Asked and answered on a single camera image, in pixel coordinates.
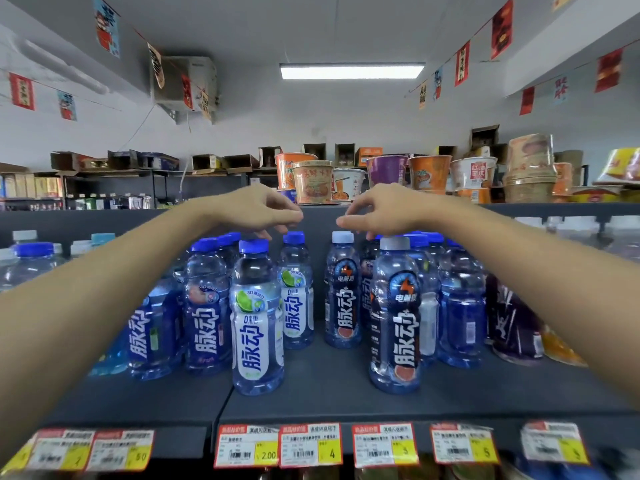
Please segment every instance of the ceiling light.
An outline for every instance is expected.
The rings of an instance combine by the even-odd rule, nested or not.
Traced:
[[[415,79],[424,64],[280,64],[283,79]]]

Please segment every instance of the blue bottle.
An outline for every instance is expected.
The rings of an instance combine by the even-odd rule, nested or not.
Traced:
[[[440,267],[440,261],[447,251],[444,248],[444,236],[437,232],[421,232],[421,234],[425,234],[429,238],[428,252],[433,256],[438,267]]]
[[[112,232],[91,234],[91,245],[94,248],[100,247],[107,242],[113,241],[116,234]],[[101,355],[98,362],[93,366],[90,376],[108,376],[119,374],[127,370],[129,357],[129,326],[125,326],[115,341],[111,344],[105,354]]]
[[[242,234],[239,232],[230,232],[231,242],[233,243],[234,249],[236,250],[236,254],[240,253],[240,239],[242,238]]]
[[[14,261],[5,270],[5,290],[31,281],[37,276],[51,271],[56,266],[52,242],[14,244],[13,252],[17,257],[17,261]]]
[[[171,270],[129,319],[129,368],[141,381],[169,374],[182,361],[180,289]]]
[[[409,254],[409,238],[383,237],[371,281],[369,377],[391,394],[420,386],[420,279]]]
[[[484,270],[457,242],[447,240],[440,270],[442,298],[438,325],[438,358],[472,369],[480,366],[484,343]]]
[[[314,339],[314,280],[304,232],[284,234],[278,260],[282,286],[284,348],[303,349]]]
[[[324,271],[324,339],[333,347],[350,349],[362,341],[360,256],[350,231],[333,231],[332,243]]]
[[[377,235],[373,241],[364,241],[360,255],[360,272],[362,273],[362,295],[360,301],[360,324],[363,330],[369,329],[371,316],[371,278],[373,277],[373,261],[380,252],[380,238]]]
[[[231,273],[233,381],[240,394],[266,394],[284,379],[282,291],[269,242],[240,241],[239,247]]]
[[[238,261],[238,250],[234,245],[234,237],[231,236],[231,234],[222,234],[216,239],[218,240],[218,250],[216,254],[224,259],[227,265],[227,272],[231,275],[231,271],[236,265],[236,261]]]
[[[420,357],[422,365],[436,359],[438,343],[438,313],[440,311],[440,274],[434,256],[429,252],[430,236],[426,233],[407,234],[411,256],[418,266],[420,281]]]
[[[191,247],[184,282],[185,364],[197,375],[217,374],[232,361],[229,278],[224,260],[215,254],[216,238]]]

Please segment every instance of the price tag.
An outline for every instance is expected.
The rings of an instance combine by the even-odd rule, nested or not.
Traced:
[[[84,470],[95,431],[41,429],[37,432],[26,470]]]
[[[466,424],[431,425],[436,463],[500,463],[491,428]]]
[[[574,423],[532,422],[520,432],[524,456],[528,460],[590,464]]]
[[[87,472],[141,472],[149,464],[153,430],[100,431],[95,434]]]
[[[411,423],[359,424],[351,432],[356,468],[419,463]]]
[[[293,424],[280,428],[281,468],[342,464],[340,424]]]
[[[13,458],[9,460],[9,463],[4,466],[4,468],[0,472],[0,475],[4,475],[11,470],[22,470],[23,468],[25,468],[27,466],[27,462],[29,460],[29,457],[31,456],[31,450],[33,450],[33,445],[35,443],[36,435],[33,435],[32,437],[30,437],[29,441],[27,441],[27,443],[25,443],[24,446],[20,448],[18,453],[13,455]]]
[[[218,429],[213,468],[276,467],[278,429],[246,424],[225,424]]]

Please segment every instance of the red banner flag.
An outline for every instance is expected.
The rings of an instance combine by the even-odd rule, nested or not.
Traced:
[[[493,16],[491,32],[491,60],[507,50],[513,35],[513,0],[507,1]]]
[[[536,87],[526,88],[522,92],[522,104],[520,104],[520,115],[530,114],[533,111],[533,99],[536,97]]]
[[[456,87],[466,81],[469,77],[469,40],[456,54]]]
[[[33,81],[13,72],[9,72],[11,83],[11,101],[16,106],[36,110],[36,101],[33,97]]]
[[[193,98],[191,97],[191,81],[182,74],[182,100],[190,110],[193,110]]]
[[[596,83],[597,93],[613,88],[620,82],[622,50],[623,49],[619,48],[598,59],[598,81]]]

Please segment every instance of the blue lid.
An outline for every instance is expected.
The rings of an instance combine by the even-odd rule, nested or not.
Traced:
[[[429,242],[444,242],[444,236],[437,232],[423,232],[429,237]]]
[[[218,239],[218,247],[222,246],[232,246],[234,241],[233,236],[231,234],[222,234],[217,237]]]
[[[412,248],[425,248],[429,245],[429,237],[425,234],[404,234],[409,238]]]
[[[91,245],[101,246],[109,241],[113,241],[116,238],[116,234],[112,232],[103,232],[98,234],[91,234]]]
[[[269,250],[269,242],[266,239],[252,239],[251,241],[240,241],[240,252],[242,254],[265,253]]]
[[[215,237],[206,237],[196,241],[191,246],[192,253],[210,253],[218,249],[218,240]]]
[[[288,232],[282,236],[282,240],[285,244],[304,244],[305,233],[299,230]]]
[[[53,254],[53,242],[25,242],[15,245],[15,255],[19,258],[38,258]]]

